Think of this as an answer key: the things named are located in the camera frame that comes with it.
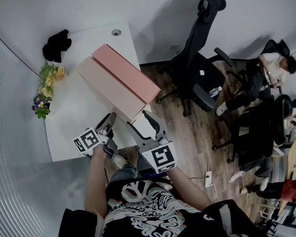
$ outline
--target wall outlet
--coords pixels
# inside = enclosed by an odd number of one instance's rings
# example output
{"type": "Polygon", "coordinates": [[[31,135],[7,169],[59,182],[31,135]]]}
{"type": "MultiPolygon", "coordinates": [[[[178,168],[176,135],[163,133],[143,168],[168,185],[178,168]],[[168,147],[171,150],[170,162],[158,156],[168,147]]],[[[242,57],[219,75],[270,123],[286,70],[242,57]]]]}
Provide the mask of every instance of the wall outlet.
{"type": "Polygon", "coordinates": [[[171,44],[171,45],[169,46],[169,50],[178,49],[178,47],[179,47],[179,44],[171,44]]]}
{"type": "Polygon", "coordinates": [[[205,187],[210,187],[212,185],[212,172],[205,172],[205,187]]]}

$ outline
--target jeans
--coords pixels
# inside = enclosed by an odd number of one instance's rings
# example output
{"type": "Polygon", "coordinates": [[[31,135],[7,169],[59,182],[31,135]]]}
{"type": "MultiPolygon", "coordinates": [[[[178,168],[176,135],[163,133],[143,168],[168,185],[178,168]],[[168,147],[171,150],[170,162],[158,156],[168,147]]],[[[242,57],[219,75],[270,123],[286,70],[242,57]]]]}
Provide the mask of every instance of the jeans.
{"type": "Polygon", "coordinates": [[[284,182],[281,183],[269,183],[264,191],[260,191],[260,185],[252,185],[248,187],[248,193],[255,192],[261,198],[267,199],[280,199],[282,195],[284,182]]]}
{"type": "Polygon", "coordinates": [[[137,168],[132,165],[125,164],[121,169],[116,171],[110,182],[118,181],[118,180],[125,180],[125,179],[133,179],[137,177],[137,168]]]}
{"type": "Polygon", "coordinates": [[[267,85],[267,81],[264,77],[263,69],[259,66],[253,68],[249,67],[247,69],[248,83],[246,85],[246,91],[234,98],[226,101],[226,106],[228,110],[233,111],[242,106],[247,106],[251,102],[255,101],[260,95],[263,98],[268,98],[271,94],[270,88],[266,88],[260,94],[260,89],[262,85],[267,85]]]}
{"type": "Polygon", "coordinates": [[[248,162],[246,164],[240,164],[239,167],[240,170],[247,172],[257,166],[260,166],[260,168],[255,172],[255,176],[257,177],[269,177],[273,170],[270,157],[262,157],[260,159],[248,162]]]}

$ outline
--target black office chair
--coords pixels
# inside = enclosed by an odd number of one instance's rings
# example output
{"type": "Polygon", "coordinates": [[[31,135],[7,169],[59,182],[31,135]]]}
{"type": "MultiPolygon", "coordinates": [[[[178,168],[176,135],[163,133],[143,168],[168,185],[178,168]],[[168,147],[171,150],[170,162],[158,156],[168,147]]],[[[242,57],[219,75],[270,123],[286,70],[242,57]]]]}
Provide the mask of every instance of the black office chair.
{"type": "Polygon", "coordinates": [[[232,159],[236,155],[245,156],[239,160],[239,164],[258,160],[261,157],[270,157],[273,152],[273,142],[281,145],[286,141],[284,130],[284,118],[292,114],[292,101],[287,95],[279,96],[274,101],[274,96],[266,99],[262,104],[250,108],[243,113],[234,126],[220,116],[231,132],[231,139],[219,146],[213,146],[215,151],[226,145],[233,144],[232,159]]]}
{"type": "Polygon", "coordinates": [[[224,60],[230,66],[233,66],[233,62],[219,48],[214,49],[217,55],[210,59],[206,59],[198,51],[206,43],[209,30],[217,12],[224,10],[225,7],[225,0],[201,0],[199,2],[198,18],[192,27],[184,50],[160,71],[160,73],[166,71],[177,88],[158,98],[158,104],[161,104],[166,97],[175,94],[182,101],[186,100],[187,110],[184,111],[185,117],[191,115],[191,101],[207,112],[216,107],[218,95],[212,98],[208,92],[219,86],[222,87],[225,77],[212,62],[224,60]]]}
{"type": "MultiPolygon", "coordinates": [[[[261,54],[264,53],[279,53],[280,55],[282,55],[285,58],[288,58],[290,56],[290,49],[288,48],[288,46],[286,45],[286,43],[281,40],[280,42],[276,43],[274,40],[270,39],[261,54]]],[[[255,59],[231,59],[232,61],[243,61],[243,62],[247,62],[247,65],[249,65],[250,61],[255,60],[255,59]]],[[[241,70],[239,72],[239,74],[234,73],[233,71],[226,71],[227,74],[231,74],[233,75],[237,80],[239,80],[241,82],[241,86],[239,88],[239,90],[234,94],[234,96],[238,95],[239,92],[243,91],[246,89],[247,87],[247,83],[248,83],[248,77],[247,77],[247,73],[246,70],[241,70]]],[[[278,87],[280,94],[282,94],[282,88],[278,87]]]]}

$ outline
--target yellow flower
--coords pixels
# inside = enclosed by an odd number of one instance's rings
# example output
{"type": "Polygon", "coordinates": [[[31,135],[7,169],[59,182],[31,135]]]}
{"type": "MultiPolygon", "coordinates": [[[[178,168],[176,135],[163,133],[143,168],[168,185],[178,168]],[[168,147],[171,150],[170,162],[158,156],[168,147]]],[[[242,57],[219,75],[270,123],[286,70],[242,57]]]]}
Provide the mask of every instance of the yellow flower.
{"type": "Polygon", "coordinates": [[[44,106],[44,102],[40,102],[40,103],[38,104],[38,107],[43,108],[43,106],[44,106]]]}
{"type": "Polygon", "coordinates": [[[53,78],[50,77],[50,76],[48,76],[48,77],[46,78],[45,84],[46,84],[47,87],[51,87],[51,86],[53,86],[53,84],[54,84],[54,80],[53,80],[53,78]]]}
{"type": "Polygon", "coordinates": [[[47,89],[46,89],[45,87],[41,88],[39,91],[40,91],[40,93],[42,93],[45,97],[52,97],[52,95],[49,94],[49,93],[47,92],[47,89]]]}
{"type": "Polygon", "coordinates": [[[66,70],[64,68],[59,67],[57,73],[55,74],[56,80],[61,80],[66,74],[66,70]]]}

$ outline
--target flower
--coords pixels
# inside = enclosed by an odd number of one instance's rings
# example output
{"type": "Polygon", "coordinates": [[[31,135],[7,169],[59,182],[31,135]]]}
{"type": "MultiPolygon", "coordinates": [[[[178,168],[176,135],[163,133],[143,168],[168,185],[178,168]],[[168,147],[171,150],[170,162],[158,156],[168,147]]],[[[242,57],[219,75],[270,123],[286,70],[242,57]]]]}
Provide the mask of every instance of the flower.
{"type": "Polygon", "coordinates": [[[45,109],[44,107],[45,103],[46,103],[45,100],[40,100],[38,103],[35,104],[36,109],[45,109]]]}
{"type": "Polygon", "coordinates": [[[36,104],[40,100],[40,94],[37,94],[37,96],[34,98],[34,104],[36,104]]]}
{"type": "Polygon", "coordinates": [[[45,84],[46,84],[47,87],[51,87],[51,86],[53,86],[53,84],[54,84],[54,80],[53,80],[53,78],[52,78],[51,76],[48,76],[48,77],[46,78],[45,84]]]}
{"type": "Polygon", "coordinates": [[[62,67],[59,67],[55,74],[56,80],[61,80],[65,74],[66,74],[66,70],[62,67]]]}
{"type": "Polygon", "coordinates": [[[52,97],[52,95],[47,91],[45,87],[41,88],[39,91],[46,97],[52,97]]]}

